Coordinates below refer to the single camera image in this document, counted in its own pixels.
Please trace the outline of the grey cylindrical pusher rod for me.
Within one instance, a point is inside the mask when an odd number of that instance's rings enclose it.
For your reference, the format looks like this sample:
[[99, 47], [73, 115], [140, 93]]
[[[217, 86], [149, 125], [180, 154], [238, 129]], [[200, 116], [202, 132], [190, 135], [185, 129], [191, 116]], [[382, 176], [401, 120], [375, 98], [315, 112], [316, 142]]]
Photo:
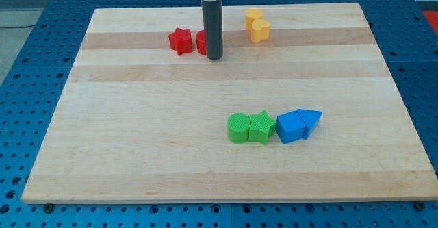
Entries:
[[202, 12], [206, 55], [219, 60], [223, 56], [222, 0], [203, 1]]

